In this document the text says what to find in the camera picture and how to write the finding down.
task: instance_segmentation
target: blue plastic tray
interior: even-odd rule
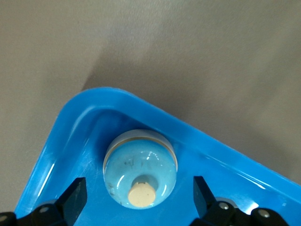
[[[151,129],[173,145],[179,169],[172,194],[148,210],[116,203],[103,182],[110,142],[132,129]],[[17,217],[58,198],[76,177],[87,178],[88,201],[75,225],[187,226],[198,217],[193,176],[203,176],[216,197],[250,214],[258,206],[301,223],[301,187],[192,126],[120,89],[84,91],[61,110],[16,207]]]

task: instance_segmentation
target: screw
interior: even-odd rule
[[[266,210],[258,210],[258,213],[260,214],[260,216],[264,217],[264,218],[269,218],[269,212],[267,212]]]
[[[40,210],[39,210],[39,212],[40,213],[45,213],[45,212],[47,212],[49,210],[49,207],[42,207]]]
[[[0,216],[0,222],[5,221],[8,217],[5,215]]]
[[[229,209],[229,206],[226,204],[226,203],[224,203],[224,202],[220,202],[220,204],[218,204],[223,210],[227,210],[227,209]]]

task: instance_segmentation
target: gray table surface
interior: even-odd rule
[[[0,212],[74,95],[119,87],[301,184],[301,2],[0,3]]]

